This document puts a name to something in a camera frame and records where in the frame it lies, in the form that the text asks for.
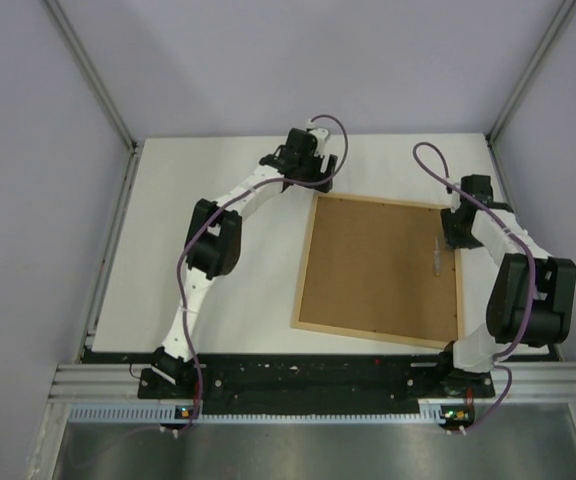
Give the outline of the clear handled screwdriver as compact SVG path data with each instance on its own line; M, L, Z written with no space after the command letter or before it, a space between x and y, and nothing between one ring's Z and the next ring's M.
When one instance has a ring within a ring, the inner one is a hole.
M443 245L439 237L435 238L433 250L433 273L439 277L442 273Z

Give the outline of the wooden picture frame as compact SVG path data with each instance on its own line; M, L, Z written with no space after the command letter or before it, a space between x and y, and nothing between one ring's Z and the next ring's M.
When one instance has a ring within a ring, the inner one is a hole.
M318 194L307 223L292 327L443 349L465 336L462 262L443 249L441 206Z

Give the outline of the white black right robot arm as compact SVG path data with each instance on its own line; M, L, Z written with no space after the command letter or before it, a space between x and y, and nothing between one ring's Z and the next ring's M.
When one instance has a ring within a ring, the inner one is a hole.
M488 176L464 176L449 192L451 206L440 211L442 248L483 248L498 268L485 323L450 342L440 354L435 384L442 393L455 396L469 387L477 389L519 345L541 348L567 339L576 264L540 247L513 209L494 199Z

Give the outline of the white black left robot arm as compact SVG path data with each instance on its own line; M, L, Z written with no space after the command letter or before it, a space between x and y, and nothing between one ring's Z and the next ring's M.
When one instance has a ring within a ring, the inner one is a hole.
M177 264L180 301L168 333L153 354L152 369L171 395L184 396L194 387L191 368L200 364L192 332L215 280L229 275L239 261L245 220L293 185L329 192L337 163L345 160L325 153L329 139L330 131L313 121L304 129L293 128L284 143L262 157L236 187L215 200L195 204Z

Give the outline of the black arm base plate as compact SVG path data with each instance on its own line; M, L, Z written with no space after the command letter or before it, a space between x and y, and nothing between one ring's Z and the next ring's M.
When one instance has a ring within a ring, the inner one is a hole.
M489 399L489 373L456 369L452 356L438 354L201 354L175 365L177 380L144 369L138 397L148 400L240 398L243 393L312 392L348 387L353 393L383 391L388 398Z

